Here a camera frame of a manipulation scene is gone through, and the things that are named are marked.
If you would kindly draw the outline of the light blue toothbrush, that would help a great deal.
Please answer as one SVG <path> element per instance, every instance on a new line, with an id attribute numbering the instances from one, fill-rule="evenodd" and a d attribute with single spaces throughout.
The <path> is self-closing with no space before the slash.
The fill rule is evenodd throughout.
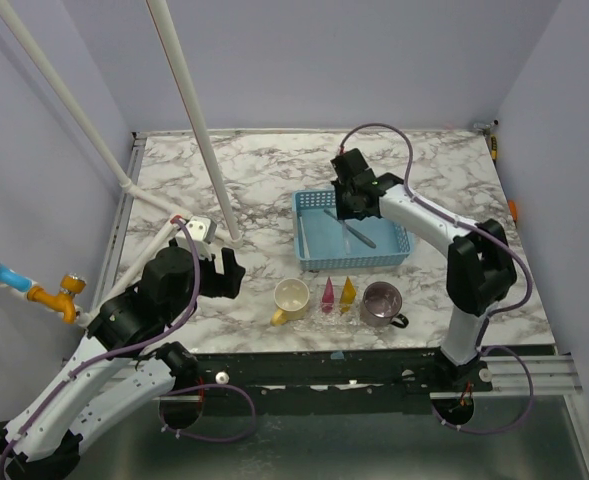
<path id="1" fill-rule="evenodd" d="M 343 234 L 343 240 L 344 240 L 344 248 L 345 248 L 345 254 L 347 256 L 351 255 L 351 243 L 350 243 L 350 233 L 348 230 L 348 225 L 346 224 L 346 222 L 344 220 L 340 221 L 341 227 L 342 227 L 342 234 Z"/>

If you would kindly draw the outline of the blue plastic basket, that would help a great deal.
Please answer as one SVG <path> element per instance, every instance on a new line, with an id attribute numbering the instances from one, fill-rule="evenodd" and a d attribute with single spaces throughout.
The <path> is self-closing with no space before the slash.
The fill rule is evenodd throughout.
<path id="1" fill-rule="evenodd" d="M 371 249 L 350 234 L 351 255 L 345 254 L 341 225 L 327 216 L 330 209 L 336 215 L 335 192 L 328 190 L 299 190 L 292 194 L 294 251 L 301 268 L 306 271 L 355 269 L 397 266 L 414 251 L 414 236 L 404 227 L 389 220 L 368 217 L 350 219 L 348 225 L 360 231 L 377 247 Z M 302 215 L 309 247 L 309 258 L 303 258 L 297 216 Z"/>

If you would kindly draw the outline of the yellow mug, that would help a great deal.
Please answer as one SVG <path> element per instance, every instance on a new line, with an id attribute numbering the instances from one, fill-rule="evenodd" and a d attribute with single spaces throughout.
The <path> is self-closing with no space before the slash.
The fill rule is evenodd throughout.
<path id="1" fill-rule="evenodd" d="M 273 292 L 277 310 L 271 318 L 272 326 L 281 326 L 302 319 L 307 313 L 310 291 L 308 286 L 295 278 L 280 281 Z"/>

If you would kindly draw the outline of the yellow toothpaste tube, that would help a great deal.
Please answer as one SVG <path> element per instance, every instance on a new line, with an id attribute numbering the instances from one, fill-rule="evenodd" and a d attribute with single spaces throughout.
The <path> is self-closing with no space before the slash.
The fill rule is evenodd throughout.
<path id="1" fill-rule="evenodd" d="M 342 314 L 350 311 L 355 299 L 357 291 L 354 287 L 350 277 L 347 277 L 343 285 L 341 296 L 339 299 L 339 309 Z"/>

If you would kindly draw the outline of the purple mug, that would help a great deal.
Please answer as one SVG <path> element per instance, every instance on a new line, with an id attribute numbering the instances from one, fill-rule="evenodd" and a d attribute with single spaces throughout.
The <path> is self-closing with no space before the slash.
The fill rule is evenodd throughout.
<path id="1" fill-rule="evenodd" d="M 359 319 L 373 328 L 394 326 L 405 329 L 409 320 L 401 313 L 403 299 L 399 290 L 388 282 L 368 285 L 360 302 Z"/>

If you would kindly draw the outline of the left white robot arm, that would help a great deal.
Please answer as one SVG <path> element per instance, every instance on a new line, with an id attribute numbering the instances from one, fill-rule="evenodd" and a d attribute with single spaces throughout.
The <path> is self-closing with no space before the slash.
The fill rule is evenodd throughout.
<path id="1" fill-rule="evenodd" d="M 175 241 L 148 261 L 141 279 L 107 300 L 72 359 L 19 416 L 0 422 L 0 478 L 64 479 L 112 426 L 152 398 L 201 384 L 196 357 L 159 335 L 189 318 L 199 297 L 234 299 L 244 267 L 221 250 L 223 270 L 194 260 Z"/>

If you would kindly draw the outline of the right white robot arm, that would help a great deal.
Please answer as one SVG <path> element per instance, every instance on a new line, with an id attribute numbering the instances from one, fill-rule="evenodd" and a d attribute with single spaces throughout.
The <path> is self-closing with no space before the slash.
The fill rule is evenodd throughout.
<path id="1" fill-rule="evenodd" d="M 505 231 L 495 220 L 474 224 L 410 191 L 394 174 L 376 176 L 358 149 L 331 161 L 337 178 L 337 217 L 389 220 L 417 235 L 446 259 L 446 291 L 453 303 L 448 332 L 440 350 L 446 358 L 434 367 L 434 379 L 454 392 L 470 380 L 467 364 L 489 322 L 489 312 L 516 282 L 514 261 L 505 250 Z"/>

